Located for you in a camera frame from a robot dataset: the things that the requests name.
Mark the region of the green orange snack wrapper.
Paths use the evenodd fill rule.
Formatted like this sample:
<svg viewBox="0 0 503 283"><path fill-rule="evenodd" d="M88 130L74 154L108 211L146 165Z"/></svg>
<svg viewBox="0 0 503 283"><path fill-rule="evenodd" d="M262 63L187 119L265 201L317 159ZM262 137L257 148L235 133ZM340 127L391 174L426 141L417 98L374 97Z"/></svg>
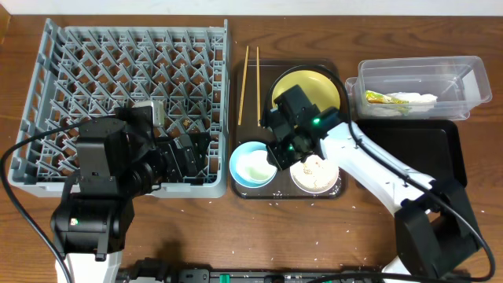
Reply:
<svg viewBox="0 0 503 283"><path fill-rule="evenodd" d="M409 112L409 108L406 107L408 101L371 90L365 92L365 98L368 103L376 104L375 113L379 116L399 116L406 115Z"/></svg>

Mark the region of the white bowl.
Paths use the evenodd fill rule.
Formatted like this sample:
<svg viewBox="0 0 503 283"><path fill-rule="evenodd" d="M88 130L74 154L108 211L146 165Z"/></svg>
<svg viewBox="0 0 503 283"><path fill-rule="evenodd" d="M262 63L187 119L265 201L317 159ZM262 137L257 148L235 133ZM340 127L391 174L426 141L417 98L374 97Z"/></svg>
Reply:
<svg viewBox="0 0 503 283"><path fill-rule="evenodd" d="M318 155L308 156L290 167L292 181L304 192L320 194L330 190L340 174L337 163L323 160Z"/></svg>

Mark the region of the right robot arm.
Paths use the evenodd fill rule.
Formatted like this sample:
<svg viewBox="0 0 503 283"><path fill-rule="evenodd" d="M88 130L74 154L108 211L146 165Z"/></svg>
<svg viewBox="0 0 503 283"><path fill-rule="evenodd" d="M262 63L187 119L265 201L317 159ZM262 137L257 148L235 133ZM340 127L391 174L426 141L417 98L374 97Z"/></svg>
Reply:
<svg viewBox="0 0 503 283"><path fill-rule="evenodd" d="M393 215L396 258L381 272L337 279L384 282L474 282L453 270L479 250L489 252L470 200L458 180L434 179L396 159L333 106L320 110L298 85L265 108L263 127L274 133L269 158L284 170L318 155L346 171Z"/></svg>

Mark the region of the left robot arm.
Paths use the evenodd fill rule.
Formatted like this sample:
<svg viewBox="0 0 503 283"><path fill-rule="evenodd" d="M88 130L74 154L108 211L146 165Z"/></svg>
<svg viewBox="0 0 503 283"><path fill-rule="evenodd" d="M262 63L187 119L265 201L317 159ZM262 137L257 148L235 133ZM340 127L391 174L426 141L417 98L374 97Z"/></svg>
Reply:
<svg viewBox="0 0 503 283"><path fill-rule="evenodd" d="M50 222L62 268L73 282L113 282L134 198L164 182L195 177L204 167L210 134L158 138L155 114L152 106L118 107L113 116L79 126L79 169L65 181Z"/></svg>

